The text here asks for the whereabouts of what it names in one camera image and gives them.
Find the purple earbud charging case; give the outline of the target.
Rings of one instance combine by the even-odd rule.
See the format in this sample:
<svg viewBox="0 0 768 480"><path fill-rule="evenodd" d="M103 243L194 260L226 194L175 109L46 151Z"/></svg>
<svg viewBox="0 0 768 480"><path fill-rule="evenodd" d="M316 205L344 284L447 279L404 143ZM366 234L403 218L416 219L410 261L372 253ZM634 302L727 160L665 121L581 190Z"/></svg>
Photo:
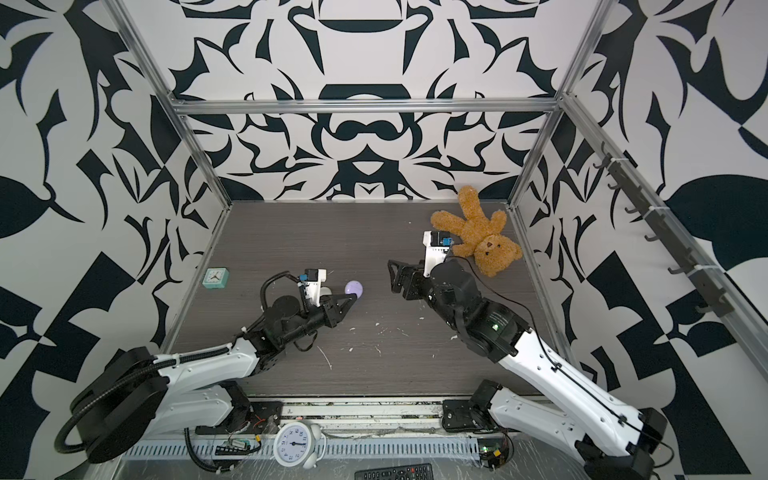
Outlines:
<svg viewBox="0 0 768 480"><path fill-rule="evenodd" d="M355 295L360 298L363 295L364 288L361 282L357 280L351 280L345 285L345 293L347 295Z"/></svg>

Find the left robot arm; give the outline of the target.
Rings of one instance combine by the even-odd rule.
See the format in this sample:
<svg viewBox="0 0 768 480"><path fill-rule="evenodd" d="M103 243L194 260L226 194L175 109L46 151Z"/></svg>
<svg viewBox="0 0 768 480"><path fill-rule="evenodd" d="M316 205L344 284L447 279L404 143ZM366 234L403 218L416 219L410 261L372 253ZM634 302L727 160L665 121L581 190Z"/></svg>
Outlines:
<svg viewBox="0 0 768 480"><path fill-rule="evenodd" d="M362 295L357 281L334 294L325 280L323 269L273 275L259 291L261 314L223 345L161 355L137 347L122 354L72 401L55 451L83 452L99 464L147 435L198 427L238 433L255 425L241 380L271 369L289 345L336 327Z"/></svg>

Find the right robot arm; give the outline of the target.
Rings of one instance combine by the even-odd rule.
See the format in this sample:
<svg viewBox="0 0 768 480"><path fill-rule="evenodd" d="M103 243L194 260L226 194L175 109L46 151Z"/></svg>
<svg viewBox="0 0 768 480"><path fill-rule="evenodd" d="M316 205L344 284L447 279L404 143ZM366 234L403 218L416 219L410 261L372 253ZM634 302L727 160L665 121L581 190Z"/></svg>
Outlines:
<svg viewBox="0 0 768 480"><path fill-rule="evenodd" d="M391 289L421 300L474 353L522 378L551 401L530 402L485 380L472 401L498 428L515 430L579 462L592 479L655 479L656 449L667 419L610 395L548 346L507 306L486 298L472 274L454 259L426 271L391 260Z"/></svg>

